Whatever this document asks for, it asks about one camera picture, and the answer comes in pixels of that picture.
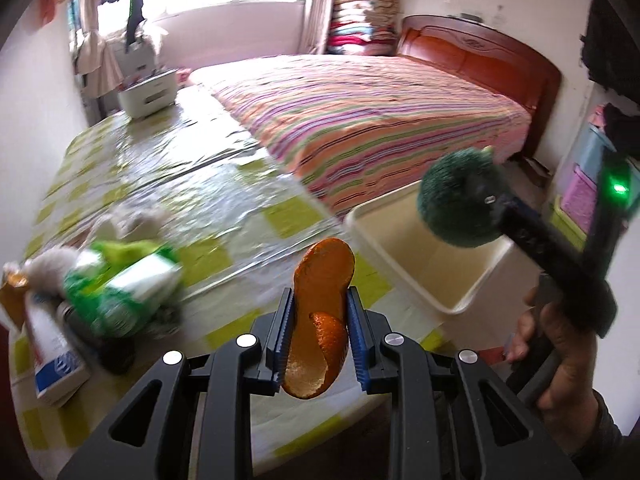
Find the person's right hand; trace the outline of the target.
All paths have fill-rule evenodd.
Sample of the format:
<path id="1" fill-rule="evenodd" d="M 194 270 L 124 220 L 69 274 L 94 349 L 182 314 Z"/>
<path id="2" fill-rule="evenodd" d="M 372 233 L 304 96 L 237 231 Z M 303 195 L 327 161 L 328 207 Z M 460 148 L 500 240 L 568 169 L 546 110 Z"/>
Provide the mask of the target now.
<path id="1" fill-rule="evenodd" d="M 581 332 L 570 324 L 558 304 L 547 304 L 534 315 L 518 318 L 506 360 L 527 356 L 529 339 L 543 330 L 561 359 L 549 387 L 537 398 L 536 409 L 548 433 L 567 454 L 574 454 L 598 426 L 600 406 L 592 388 L 597 357 L 597 335 Z"/>

